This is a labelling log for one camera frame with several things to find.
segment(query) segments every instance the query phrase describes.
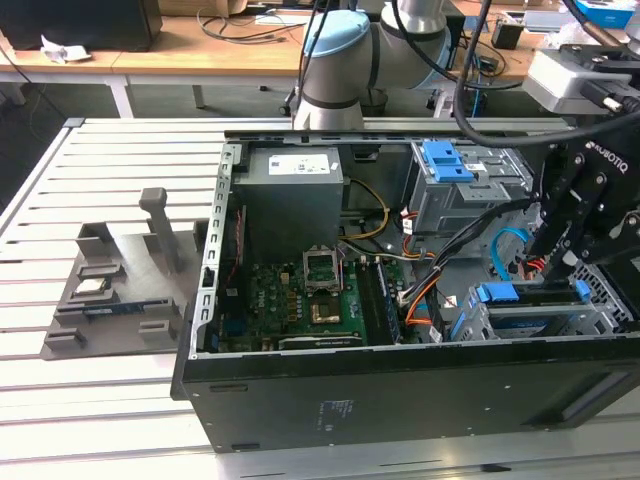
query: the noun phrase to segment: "wooden desk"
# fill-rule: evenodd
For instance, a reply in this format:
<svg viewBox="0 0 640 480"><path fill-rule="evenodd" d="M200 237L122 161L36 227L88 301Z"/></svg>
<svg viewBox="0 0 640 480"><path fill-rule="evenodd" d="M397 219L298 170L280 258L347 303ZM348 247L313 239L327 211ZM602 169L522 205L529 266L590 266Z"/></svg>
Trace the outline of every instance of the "wooden desk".
<svg viewBox="0 0 640 480"><path fill-rule="evenodd" d="M217 32L220 22L209 25ZM243 36L278 28L277 25L229 26L224 35ZM114 73L171 75L298 74L303 27L278 32L284 41L266 45L239 45L207 36L193 17L165 18L162 33L150 52L123 52L113 63Z"/></svg>
<svg viewBox="0 0 640 480"><path fill-rule="evenodd" d="M453 4L456 6L458 10L460 10L465 16L477 16L480 13L480 4L471 2L468 0L452 0ZM540 7L532 7L529 10L546 10L546 11L556 11L558 9L557 5L547 5ZM522 11L522 7L518 5L493 5L489 10L489 15L487 17L487 23L489 26L489 32L483 33L480 36L480 41L486 43L487 45L491 45L491 35L493 34L493 30L496 25L496 20L502 16L502 12L505 11ZM520 39L518 40L518 46L515 50L503 50L499 49L498 51L504 56L507 61L507 66L504 73L500 76L501 79L508 80L523 80L527 76L527 72L529 71L529 66L531 65L531 61L533 60L533 55L535 53L536 48L542 43L544 39L544 34L540 33L528 33L523 31L520 35ZM495 53L492 53L487 47L478 44L476 48L476 52L480 55L487 55L489 57L496 57ZM459 70L462 69L462 63L464 61L465 49L459 48L458 54L456 55L456 60L454 65L457 67L457 71L455 73L459 73Z"/></svg>
<svg viewBox="0 0 640 480"><path fill-rule="evenodd" d="M480 4L468 0L453 0L465 15L477 15ZM555 10L557 5L534 7L535 10ZM489 28L505 10L521 10L512 5L491 8ZM59 65L50 62L37 51L12 53L12 59L29 78L38 83L97 83L111 88L121 117L134 116L131 85L192 85L196 106L204 107L202 85L271 85L289 88L298 74L302 27L277 35L284 41L268 45L238 45L216 40L205 35L195 17L164 17L162 32L150 52L92 52L93 59ZM242 19L234 20L244 23ZM210 25L217 31L219 23ZM225 35L241 36L271 30L274 25L230 25ZM491 33L481 40L491 42ZM501 80L522 80L529 69L534 50L544 38L543 34L523 32L516 50L501 50L507 61ZM486 47L478 45L479 53L495 57ZM464 49L458 50L456 63L462 65ZM4 58L0 58L0 82L23 82Z"/></svg>

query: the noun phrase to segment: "yellow wire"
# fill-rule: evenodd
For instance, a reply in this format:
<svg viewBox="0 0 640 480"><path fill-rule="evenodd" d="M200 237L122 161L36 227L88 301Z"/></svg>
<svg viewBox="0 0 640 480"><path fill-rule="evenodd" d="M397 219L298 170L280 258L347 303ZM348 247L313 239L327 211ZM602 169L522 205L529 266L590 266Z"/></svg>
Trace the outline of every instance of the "yellow wire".
<svg viewBox="0 0 640 480"><path fill-rule="evenodd" d="M359 185L362 185L371 195L376 197L376 200L378 200L378 202L380 203L382 210L384 210L384 218L382 219L382 223L380 224L380 226L375 230L372 230L371 232L357 233L354 235L342 235L338 238L340 238L341 240L361 240L363 238L373 237L374 235L377 235L378 233L383 231L385 228L387 228L387 223L389 223L389 209L387 208L387 205L384 203L384 200L382 200L382 197L378 195L375 192L375 190L371 188L369 185L364 183L362 180L358 180L357 178L352 178L351 181L356 182Z"/></svg>

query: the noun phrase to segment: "label sticker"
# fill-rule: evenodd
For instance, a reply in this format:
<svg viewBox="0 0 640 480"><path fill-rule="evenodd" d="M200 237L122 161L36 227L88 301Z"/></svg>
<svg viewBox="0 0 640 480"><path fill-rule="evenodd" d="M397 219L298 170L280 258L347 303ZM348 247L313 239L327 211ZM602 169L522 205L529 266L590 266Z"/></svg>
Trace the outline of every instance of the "label sticker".
<svg viewBox="0 0 640 480"><path fill-rule="evenodd" d="M445 302L442 308L458 308L458 299L455 295L445 297Z"/></svg>
<svg viewBox="0 0 640 480"><path fill-rule="evenodd" d="M437 331L433 325L431 325L431 328L429 329L429 336L431 337L431 340L433 340L435 343L442 342L442 334L439 331Z"/></svg>
<svg viewBox="0 0 640 480"><path fill-rule="evenodd" d="M331 173L329 157L324 154L272 155L269 157L269 175L323 175L328 173Z"/></svg>
<svg viewBox="0 0 640 480"><path fill-rule="evenodd" d="M316 430L332 432L340 424L344 424L353 411L353 404L353 400L326 400L320 402Z"/></svg>
<svg viewBox="0 0 640 480"><path fill-rule="evenodd" d="M482 163L465 163L464 166L467 167L467 170L469 170L470 172L487 171L487 167L485 167Z"/></svg>
<svg viewBox="0 0 640 480"><path fill-rule="evenodd" d="M402 219L402 231L405 235L413 235L413 222L410 218Z"/></svg>

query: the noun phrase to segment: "metal table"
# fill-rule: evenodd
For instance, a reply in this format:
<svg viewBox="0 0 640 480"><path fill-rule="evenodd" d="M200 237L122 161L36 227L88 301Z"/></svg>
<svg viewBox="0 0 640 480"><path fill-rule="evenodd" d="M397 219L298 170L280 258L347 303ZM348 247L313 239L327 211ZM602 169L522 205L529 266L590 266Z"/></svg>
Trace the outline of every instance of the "metal table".
<svg viewBox="0 0 640 480"><path fill-rule="evenodd" d="M640 471L640 392L577 430L469 436L216 457L188 402L169 398L174 355L37 358L76 256L82 222L146 232L143 187L169 191L174 228L209 214L223 131L283 129L285 119L70 120L0 218L0 478L180 475L278 479L477 475L629 478ZM562 128L481 119L486 130ZM452 130L450 120L380 119L369 128ZM437 392L425 408L437 404ZM484 470L496 470L484 467Z"/></svg>

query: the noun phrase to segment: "black computer case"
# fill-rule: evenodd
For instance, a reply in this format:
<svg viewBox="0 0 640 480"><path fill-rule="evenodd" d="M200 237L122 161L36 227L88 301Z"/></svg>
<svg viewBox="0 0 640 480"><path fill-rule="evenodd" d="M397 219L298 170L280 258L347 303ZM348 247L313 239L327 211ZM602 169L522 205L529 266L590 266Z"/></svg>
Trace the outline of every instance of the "black computer case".
<svg viewBox="0 0 640 480"><path fill-rule="evenodd" d="M158 0L0 0L0 29L15 50L36 50L41 35L87 50L147 51L162 28Z"/></svg>

